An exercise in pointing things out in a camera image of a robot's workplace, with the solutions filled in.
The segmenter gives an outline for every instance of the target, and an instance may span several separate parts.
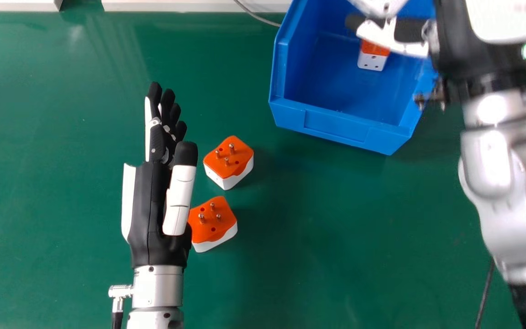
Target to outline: green table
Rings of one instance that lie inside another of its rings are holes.
[[[224,195],[239,233],[190,254],[189,329],[472,327],[489,257],[457,178],[461,112],[426,112],[388,158],[278,129],[275,33],[94,2],[0,13],[0,329],[109,327],[107,289],[132,281],[121,173],[143,157],[151,81],[177,93],[202,155],[228,135],[256,153],[228,192],[199,166],[194,204]],[[518,327],[498,278],[484,327]]]

